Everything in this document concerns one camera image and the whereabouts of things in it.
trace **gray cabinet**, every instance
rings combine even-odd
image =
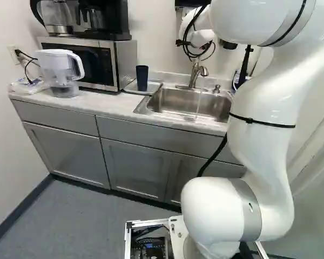
[[[22,121],[98,136],[95,116],[12,100]]]
[[[112,189],[163,201],[175,153],[101,139]]]
[[[165,201],[168,203],[180,203],[180,194],[183,186],[192,178],[195,178],[199,169],[207,160],[194,156],[174,154],[172,169],[168,179]],[[213,161],[205,170],[203,176],[240,178],[246,168],[219,161]]]
[[[96,116],[102,138],[210,158],[222,137]],[[240,164],[226,146],[216,160]]]
[[[110,188],[99,138],[23,123],[51,173]]]

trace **blue cup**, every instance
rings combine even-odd
[[[149,74],[149,67],[148,66],[136,66],[136,73],[137,73],[137,86],[138,90],[141,92],[146,92],[147,90],[147,76]]]

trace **gray carpet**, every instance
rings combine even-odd
[[[175,214],[54,181],[0,240],[0,259],[123,259],[126,221]]]

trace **sink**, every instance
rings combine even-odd
[[[145,97],[135,113],[201,123],[227,123],[232,96],[226,91],[163,86],[153,96]]]

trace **electrical outlet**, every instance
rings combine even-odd
[[[15,65],[19,65],[21,62],[18,59],[18,56],[16,54],[15,50],[18,50],[19,48],[17,48],[16,46],[7,46],[8,51],[11,54],[11,58],[13,60],[13,63],[15,63]]]

